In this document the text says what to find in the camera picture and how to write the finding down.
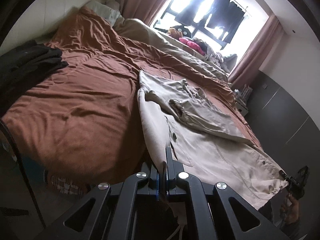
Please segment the person's right hand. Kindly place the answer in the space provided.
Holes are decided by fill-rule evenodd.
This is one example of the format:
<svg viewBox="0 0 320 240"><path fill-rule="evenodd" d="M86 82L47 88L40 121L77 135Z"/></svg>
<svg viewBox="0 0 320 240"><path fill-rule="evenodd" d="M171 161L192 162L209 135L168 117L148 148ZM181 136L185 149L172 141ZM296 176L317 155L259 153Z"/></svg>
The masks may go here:
<svg viewBox="0 0 320 240"><path fill-rule="evenodd" d="M299 219L299 201L293 195L288 194L281 204L280 214L283 215L286 225L295 223Z"/></svg>

